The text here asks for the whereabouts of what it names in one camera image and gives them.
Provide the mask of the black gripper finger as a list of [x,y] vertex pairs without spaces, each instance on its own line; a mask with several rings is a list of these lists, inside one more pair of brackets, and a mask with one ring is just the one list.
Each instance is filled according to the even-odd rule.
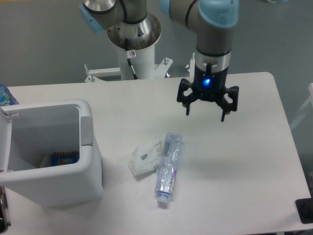
[[[189,95],[185,95],[184,93],[191,89],[191,93]],[[183,107],[186,108],[186,115],[190,114],[190,104],[195,102],[200,97],[199,91],[195,86],[194,82],[190,82],[189,80],[182,78],[179,84],[177,102],[182,103]]]
[[226,115],[229,115],[231,112],[236,112],[238,107],[238,96],[239,96],[239,87],[233,86],[230,88],[222,88],[217,93],[215,102],[218,106],[221,107],[222,117],[221,122],[224,122]]

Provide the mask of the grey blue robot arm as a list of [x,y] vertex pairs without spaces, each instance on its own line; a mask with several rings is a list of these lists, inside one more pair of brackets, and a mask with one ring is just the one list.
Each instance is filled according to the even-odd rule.
[[[177,101],[189,109],[196,100],[214,102],[223,115],[238,107],[239,88],[225,85],[237,0],[162,0],[161,10],[197,37],[193,82],[182,79]],[[106,32],[118,53],[123,80],[156,78],[155,44],[161,36],[158,19],[144,0],[84,0],[79,12],[95,33]]]

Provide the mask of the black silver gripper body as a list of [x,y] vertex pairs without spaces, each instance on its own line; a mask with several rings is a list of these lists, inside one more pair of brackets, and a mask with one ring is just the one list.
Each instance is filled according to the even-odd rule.
[[194,82],[192,83],[192,100],[224,101],[225,82],[231,52],[224,55],[205,55],[199,51],[195,54]]

